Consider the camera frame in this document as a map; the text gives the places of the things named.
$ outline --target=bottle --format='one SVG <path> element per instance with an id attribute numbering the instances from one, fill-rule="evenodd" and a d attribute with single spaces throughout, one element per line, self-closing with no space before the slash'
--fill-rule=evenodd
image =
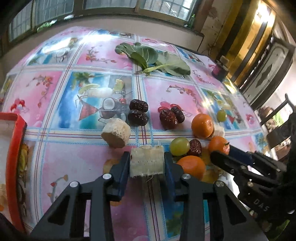
<path id="1" fill-rule="evenodd" d="M 194 19 L 195 19 L 195 14 L 193 14 L 193 15 L 190 17 L 190 19 L 189 19 L 189 21 L 188 21 L 188 28 L 192 28 L 193 23 L 194 23 Z"/>
<path id="2" fill-rule="evenodd" d="M 216 66 L 212 71 L 212 76 L 214 76 L 217 80 L 222 82 L 228 75 L 228 63 L 229 59 L 222 55 L 220 61 L 217 61 Z"/>

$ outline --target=metal screw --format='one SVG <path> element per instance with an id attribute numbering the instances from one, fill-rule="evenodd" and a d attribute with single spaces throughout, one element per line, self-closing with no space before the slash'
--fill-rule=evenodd
<path id="1" fill-rule="evenodd" d="M 225 183 L 222 182 L 222 181 L 217 181 L 216 182 L 216 186 L 219 187 L 219 188 L 224 187 L 224 185 L 225 185 Z"/>
<path id="2" fill-rule="evenodd" d="M 254 183 L 252 183 L 252 182 L 248 182 L 247 185 L 251 188 L 251 187 L 254 186 Z"/>
<path id="3" fill-rule="evenodd" d="M 188 173 L 184 173 L 184 174 L 182 175 L 182 178 L 183 178 L 183 179 L 190 179 L 191 176 L 190 176 L 190 174 L 188 174 Z"/>
<path id="4" fill-rule="evenodd" d="M 70 187 L 72 187 L 72 188 L 75 188 L 77 186 L 78 186 L 78 182 L 77 181 L 74 181 L 74 182 L 71 182 L 70 183 Z"/>
<path id="5" fill-rule="evenodd" d="M 105 180 L 108 180 L 108 179 L 110 179 L 111 177 L 112 177 L 112 175 L 111 175 L 110 173 L 106 173 L 106 174 L 103 175 L 103 178 L 104 178 Z"/>

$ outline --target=window pane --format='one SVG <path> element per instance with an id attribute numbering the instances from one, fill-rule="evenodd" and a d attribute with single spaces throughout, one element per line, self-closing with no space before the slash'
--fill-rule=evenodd
<path id="1" fill-rule="evenodd" d="M 35 24 L 52 20 L 55 17 L 71 13 L 74 0 L 36 0 Z"/>
<path id="2" fill-rule="evenodd" d="M 86 0 L 85 9 L 100 7 L 135 7 L 137 0 Z"/>
<path id="3" fill-rule="evenodd" d="M 184 6 L 185 8 L 190 8 L 192 2 L 193 2 L 193 0 L 185 0 L 184 3 L 183 3 L 183 6 Z"/>
<path id="4" fill-rule="evenodd" d="M 21 22 L 22 22 L 21 17 L 22 17 L 21 14 L 18 13 L 18 14 L 17 14 L 17 25 L 20 25 L 20 24 L 21 24 Z"/>
<path id="5" fill-rule="evenodd" d="M 30 29 L 31 8 L 32 2 L 29 2 L 11 21 L 8 32 L 10 41 Z"/>
<path id="6" fill-rule="evenodd" d="M 21 11 L 21 22 L 26 21 L 26 8 Z"/>
<path id="7" fill-rule="evenodd" d="M 15 39 L 17 37 L 17 29 L 15 28 L 13 30 L 13 36 L 12 36 L 12 40 Z"/>
<path id="8" fill-rule="evenodd" d="M 170 15 L 177 17 L 180 10 L 180 6 L 173 4 L 172 9 L 170 10 Z"/>
<path id="9" fill-rule="evenodd" d="M 160 12 L 165 13 L 165 14 L 169 14 L 170 13 L 170 6 L 171 4 L 168 2 L 163 2 Z"/>
<path id="10" fill-rule="evenodd" d="M 57 16 L 63 15 L 64 13 L 64 5 L 63 4 L 59 4 L 57 6 Z"/>
<path id="11" fill-rule="evenodd" d="M 66 1 L 66 7 L 65 7 L 65 13 L 71 13 L 73 11 L 74 1 L 73 0 L 67 0 Z"/>
<path id="12" fill-rule="evenodd" d="M 181 11 L 179 13 L 178 18 L 183 19 L 183 20 L 187 20 L 189 14 L 189 10 L 186 8 L 181 8 Z"/>
<path id="13" fill-rule="evenodd" d="M 185 2 L 185 0 L 174 0 L 174 3 L 179 5 L 183 5 L 183 2 Z"/>
<path id="14" fill-rule="evenodd" d="M 19 36 L 22 33 L 20 26 L 17 27 L 17 36 Z"/>
<path id="15" fill-rule="evenodd" d="M 162 12 L 185 21 L 199 0 L 147 0 L 144 9 Z"/>
<path id="16" fill-rule="evenodd" d="M 28 31 L 30 28 L 31 28 L 31 21 L 30 19 L 28 19 L 26 22 L 26 31 Z"/>

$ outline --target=mandarin orange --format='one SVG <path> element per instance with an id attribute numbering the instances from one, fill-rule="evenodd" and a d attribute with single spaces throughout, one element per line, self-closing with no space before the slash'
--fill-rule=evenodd
<path id="1" fill-rule="evenodd" d="M 191 129 L 196 137 L 208 138 L 214 131 L 214 123 L 209 115 L 198 114 L 191 122 Z"/>
<path id="2" fill-rule="evenodd" d="M 211 139 L 209 146 L 208 146 L 209 152 L 212 151 L 220 151 L 226 155 L 229 154 L 230 151 L 230 145 L 229 141 L 227 141 L 225 138 L 220 136 L 215 136 Z"/>
<path id="3" fill-rule="evenodd" d="M 177 164 L 183 168 L 184 173 L 188 173 L 200 181 L 202 180 L 206 171 L 205 163 L 198 156 L 182 157 L 177 162 Z"/>

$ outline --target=wall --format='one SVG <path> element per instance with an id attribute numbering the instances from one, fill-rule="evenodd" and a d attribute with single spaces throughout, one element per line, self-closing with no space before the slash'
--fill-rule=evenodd
<path id="1" fill-rule="evenodd" d="M 165 42 L 180 45 L 195 51 L 198 49 L 202 41 L 202 35 L 197 35 L 196 33 L 182 27 L 173 26 L 156 20 L 133 17 L 85 17 L 71 20 L 67 23 L 56 26 L 53 25 L 51 28 L 34 34 L 28 39 L 22 41 L 20 44 L 16 45 L 0 60 L 3 73 L 6 75 L 12 67 L 14 67 L 29 51 L 38 46 L 40 43 L 73 26 L 103 28 L 112 31 L 134 33 L 137 35 L 147 36 L 152 39 L 159 39 Z"/>
<path id="2" fill-rule="evenodd" d="M 232 0 L 214 0 L 209 15 L 201 30 L 205 35 L 204 40 L 198 49 L 199 53 L 209 56 L 209 52 L 215 43 L 221 28 L 230 12 Z"/>

